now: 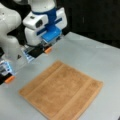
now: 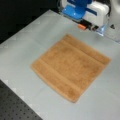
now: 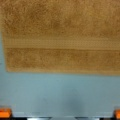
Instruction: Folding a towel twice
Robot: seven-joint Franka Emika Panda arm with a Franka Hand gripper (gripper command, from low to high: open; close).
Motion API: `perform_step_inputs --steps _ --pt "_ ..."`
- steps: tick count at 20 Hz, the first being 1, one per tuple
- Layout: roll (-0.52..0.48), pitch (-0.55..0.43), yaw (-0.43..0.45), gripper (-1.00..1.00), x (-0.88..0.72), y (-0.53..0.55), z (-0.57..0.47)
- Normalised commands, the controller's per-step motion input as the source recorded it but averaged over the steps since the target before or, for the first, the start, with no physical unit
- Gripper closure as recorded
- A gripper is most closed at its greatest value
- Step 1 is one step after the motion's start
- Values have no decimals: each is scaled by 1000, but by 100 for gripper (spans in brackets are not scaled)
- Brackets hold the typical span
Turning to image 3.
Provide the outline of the gripper left finger with orange tip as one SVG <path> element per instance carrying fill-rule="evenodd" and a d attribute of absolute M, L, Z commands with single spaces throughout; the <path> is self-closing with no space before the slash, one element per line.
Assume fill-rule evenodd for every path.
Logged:
<path fill-rule="evenodd" d="M 10 118 L 12 110 L 10 108 L 0 107 L 0 118 Z"/>

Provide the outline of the gripper right finger with orange tip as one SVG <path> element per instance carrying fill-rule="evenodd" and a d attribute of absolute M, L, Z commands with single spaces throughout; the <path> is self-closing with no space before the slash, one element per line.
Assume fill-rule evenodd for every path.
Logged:
<path fill-rule="evenodd" d="M 114 117 L 115 117 L 117 120 L 120 120 L 120 109 L 115 109 L 115 110 L 114 110 Z"/>

